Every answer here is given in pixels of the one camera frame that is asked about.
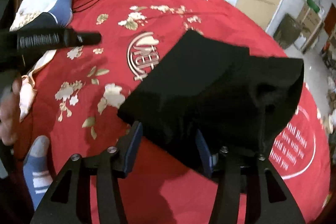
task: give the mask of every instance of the finger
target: finger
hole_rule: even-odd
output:
[[[21,86],[22,86],[22,78],[21,76],[18,76],[14,80],[13,85],[12,85],[12,90],[15,95],[20,95]]]
[[[0,104],[0,120],[1,122],[6,122],[7,120],[12,119],[17,111],[20,109],[20,96],[15,95],[11,92],[2,100]]]
[[[20,96],[10,93],[0,105],[0,138],[5,145],[13,144],[17,139],[17,127],[20,122]]]

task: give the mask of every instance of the blue sock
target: blue sock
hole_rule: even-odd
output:
[[[65,27],[72,20],[71,3],[72,0],[57,0],[54,7],[48,12],[61,27]]]
[[[47,167],[47,152],[49,139],[46,136],[39,136],[35,139],[28,155],[25,158],[23,174],[36,210],[44,193],[53,182]]]

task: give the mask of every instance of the screw head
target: screw head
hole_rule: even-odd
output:
[[[73,154],[71,156],[71,160],[72,161],[76,161],[76,160],[79,160],[81,158],[81,155],[80,154]]]
[[[266,157],[265,157],[263,154],[259,154],[259,155],[258,155],[258,159],[259,159],[259,160],[265,160]]]
[[[115,146],[110,146],[108,149],[107,149],[107,152],[108,153],[115,153],[117,152],[117,148]]]
[[[221,152],[223,153],[228,153],[229,149],[226,146],[222,146],[222,148],[220,149]]]

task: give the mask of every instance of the red bedspread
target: red bedspread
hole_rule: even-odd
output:
[[[73,7],[88,1],[74,0]],[[249,47],[251,55],[286,56],[270,36],[224,0],[100,0],[75,13],[71,25],[76,30],[99,31],[102,43],[59,50],[38,74],[38,94],[22,123],[25,134],[15,147],[16,156],[22,157],[29,142],[47,135],[56,172],[74,153],[92,156],[115,145],[129,128],[117,117],[118,105],[186,29]],[[329,151],[315,102],[306,87],[297,114],[277,137],[270,158],[305,220],[314,220],[328,194]],[[130,224],[205,224],[217,186],[143,138],[134,170],[126,180],[120,180],[120,190]],[[242,195],[239,223],[244,222],[245,199]],[[91,208],[93,222],[98,223],[94,195]]]

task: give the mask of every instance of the black cloth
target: black cloth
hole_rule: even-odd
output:
[[[52,15],[49,13],[41,13],[37,18],[28,24],[24,25],[20,30],[41,29],[41,28],[55,28],[57,23]],[[26,74],[39,59],[44,55],[45,51],[32,52],[29,55],[24,55],[25,68],[20,71],[21,75]]]
[[[118,116],[142,122],[145,137],[194,169],[197,129],[212,153],[225,145],[269,154],[298,105],[303,70],[301,59],[253,57],[187,31]]]

